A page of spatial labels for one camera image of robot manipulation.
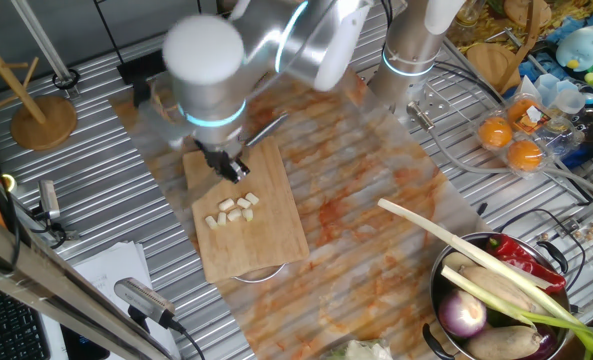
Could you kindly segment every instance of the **white paper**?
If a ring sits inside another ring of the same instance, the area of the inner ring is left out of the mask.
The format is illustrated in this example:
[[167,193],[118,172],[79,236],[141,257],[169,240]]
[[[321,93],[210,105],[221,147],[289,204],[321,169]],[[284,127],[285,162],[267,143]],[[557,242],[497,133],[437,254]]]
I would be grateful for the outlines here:
[[[127,314],[129,305],[114,293],[114,284],[124,278],[133,277],[151,288],[147,261],[143,247],[140,244],[117,243],[111,248],[80,262],[74,268],[89,281],[98,291]],[[43,317],[43,325],[49,342],[51,359],[67,360],[67,350],[63,341],[60,324],[47,316]],[[150,319],[147,326],[151,335],[165,347],[175,359],[180,359],[178,347],[169,330],[163,329]],[[121,359],[112,353],[108,360]]]
[[527,109],[527,116],[534,124],[538,123],[542,115],[543,114],[540,112],[540,110],[533,106],[530,106],[529,109]]

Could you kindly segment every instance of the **green onion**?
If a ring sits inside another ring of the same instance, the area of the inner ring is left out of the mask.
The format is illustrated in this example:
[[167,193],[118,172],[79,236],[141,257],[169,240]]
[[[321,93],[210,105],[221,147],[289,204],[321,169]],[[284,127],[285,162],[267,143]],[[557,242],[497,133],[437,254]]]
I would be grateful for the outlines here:
[[443,267],[441,274],[446,277],[447,280],[454,283],[454,285],[470,293],[473,297],[484,302],[490,308],[501,312],[512,319],[516,319],[525,325],[529,325],[532,328],[534,327],[534,323],[523,315],[525,310],[508,303],[507,301],[483,289],[482,287],[474,284],[469,279],[465,278],[447,266]]
[[[520,288],[525,294],[527,294],[532,300],[540,304],[545,310],[549,311],[550,314],[555,316],[560,320],[565,320],[566,323],[570,325],[579,326],[579,328],[571,328],[572,331],[576,334],[578,339],[585,345],[585,348],[590,353],[589,358],[593,356],[593,335],[588,334],[584,329],[587,327],[578,319],[576,319],[572,314],[567,312],[565,308],[563,308],[560,304],[556,302],[556,300],[552,299],[549,295],[545,294],[542,290],[534,286],[534,284],[527,279],[525,279],[520,274],[516,273],[514,270],[507,267],[503,262],[499,261],[498,259],[494,258],[490,254],[486,253],[484,250],[478,248],[477,246],[459,238],[458,236],[450,233],[449,231],[441,228],[440,226],[434,224],[433,222],[425,219],[424,217],[409,211],[402,206],[396,205],[391,201],[380,199],[378,201],[378,206],[382,207],[383,209],[390,211],[398,216],[404,217],[411,222],[415,223],[416,225],[422,227],[423,229],[429,231],[430,233],[436,235],[439,239],[443,240],[445,243],[456,249],[457,251],[461,252],[463,255],[470,258],[472,261],[480,264],[481,266],[494,271],[507,279],[511,280],[518,288]],[[534,318],[532,317],[532,313],[527,316],[527,314],[522,314],[525,318],[530,319],[532,321]]]

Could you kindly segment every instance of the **red onion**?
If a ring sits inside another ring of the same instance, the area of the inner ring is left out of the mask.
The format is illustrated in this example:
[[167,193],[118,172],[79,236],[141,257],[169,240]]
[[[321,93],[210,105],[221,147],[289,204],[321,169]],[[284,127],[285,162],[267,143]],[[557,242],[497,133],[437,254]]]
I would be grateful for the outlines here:
[[469,293],[455,290],[440,303],[438,319],[452,335],[468,338],[485,327],[487,308]]
[[543,324],[536,324],[536,330],[538,330],[538,333],[543,337],[540,341],[540,347],[535,353],[520,360],[545,360],[556,350],[558,341],[556,341],[554,330]]

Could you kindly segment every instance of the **metal table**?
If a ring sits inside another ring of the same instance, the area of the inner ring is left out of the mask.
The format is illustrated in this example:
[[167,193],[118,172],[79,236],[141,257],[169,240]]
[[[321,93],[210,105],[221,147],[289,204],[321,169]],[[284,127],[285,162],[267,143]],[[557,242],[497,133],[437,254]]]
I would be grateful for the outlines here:
[[[351,66],[359,75],[373,75],[380,60],[386,32],[383,10],[375,5],[368,17]],[[160,48],[162,37],[122,51],[127,60]],[[465,65],[466,60],[445,43],[442,61]],[[79,124],[70,139],[49,151],[20,148],[9,134],[9,121],[17,110],[15,101],[0,109],[0,165],[18,181],[16,196],[29,208],[38,204],[37,181],[52,179],[61,204],[58,220],[66,228],[77,229],[81,240],[66,243],[59,254],[72,264],[84,260],[118,241],[136,241],[145,248],[147,263],[156,291],[176,305],[177,315],[209,359],[255,358],[245,337],[216,288],[205,282],[201,262],[165,201],[141,157],[132,145],[107,101],[126,90],[116,65],[115,54],[102,56],[75,69],[81,74],[81,97],[74,101]],[[469,119],[494,105],[478,86],[446,72],[433,70],[430,86],[447,99],[450,112],[435,119],[437,131],[450,151],[470,165],[502,166],[482,149],[468,130]],[[33,81],[32,96],[64,92],[57,90],[51,77]],[[0,94],[0,100],[10,93]],[[489,204],[482,215],[495,228],[514,215],[535,207],[565,218],[578,212],[578,195],[566,181],[535,176],[525,180],[510,174],[479,175],[464,172],[451,164],[437,149],[429,134],[414,123],[404,123],[459,192],[475,208]],[[512,225],[507,232],[527,241],[548,232],[555,234],[553,222],[538,215]],[[593,318],[593,240],[585,241],[588,262],[571,301],[581,307],[579,318]],[[580,252],[571,240],[554,240],[570,261],[569,276],[580,262]],[[178,335],[176,341],[185,358],[196,353]]]

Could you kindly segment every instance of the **blue plush toy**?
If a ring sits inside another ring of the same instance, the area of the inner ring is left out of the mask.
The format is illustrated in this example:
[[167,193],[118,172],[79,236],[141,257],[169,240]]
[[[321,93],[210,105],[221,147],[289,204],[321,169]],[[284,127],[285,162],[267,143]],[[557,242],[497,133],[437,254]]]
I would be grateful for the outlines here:
[[556,51],[556,60],[560,66],[581,72],[593,65],[593,30],[582,28],[569,34]]

